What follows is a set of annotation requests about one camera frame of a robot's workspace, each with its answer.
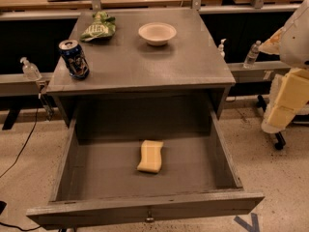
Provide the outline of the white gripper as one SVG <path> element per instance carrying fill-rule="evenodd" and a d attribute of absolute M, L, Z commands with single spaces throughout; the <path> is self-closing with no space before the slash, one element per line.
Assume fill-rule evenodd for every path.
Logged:
<path fill-rule="evenodd" d="M 266 133 L 278 133 L 293 120 L 293 110 L 309 102 L 309 71 L 291 69 L 284 77 L 277 74 L 270 86 L 268 104 L 261 128 Z"/>

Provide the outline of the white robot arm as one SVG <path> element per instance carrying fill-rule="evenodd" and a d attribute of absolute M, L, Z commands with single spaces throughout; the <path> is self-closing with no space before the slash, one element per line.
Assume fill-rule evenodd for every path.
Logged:
<path fill-rule="evenodd" d="M 309 0 L 304 0 L 284 26 L 260 48 L 277 54 L 291 69 L 272 80 L 269 103 L 261 128 L 277 133 L 287 127 L 309 102 Z"/>

